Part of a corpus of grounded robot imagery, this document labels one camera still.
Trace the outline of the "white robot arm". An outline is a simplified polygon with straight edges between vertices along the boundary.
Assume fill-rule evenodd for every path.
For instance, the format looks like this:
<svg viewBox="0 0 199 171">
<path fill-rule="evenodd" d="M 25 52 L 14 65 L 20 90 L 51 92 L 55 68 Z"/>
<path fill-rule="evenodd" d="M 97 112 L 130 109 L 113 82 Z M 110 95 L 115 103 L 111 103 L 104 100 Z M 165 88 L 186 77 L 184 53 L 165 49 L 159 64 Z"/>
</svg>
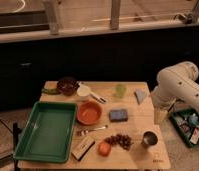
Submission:
<svg viewBox="0 0 199 171">
<path fill-rule="evenodd" d="M 156 108 L 167 107 L 175 99 L 181 99 L 199 112 L 198 67 L 185 61 L 166 67 L 158 72 L 158 85 L 151 92 Z"/>
</svg>

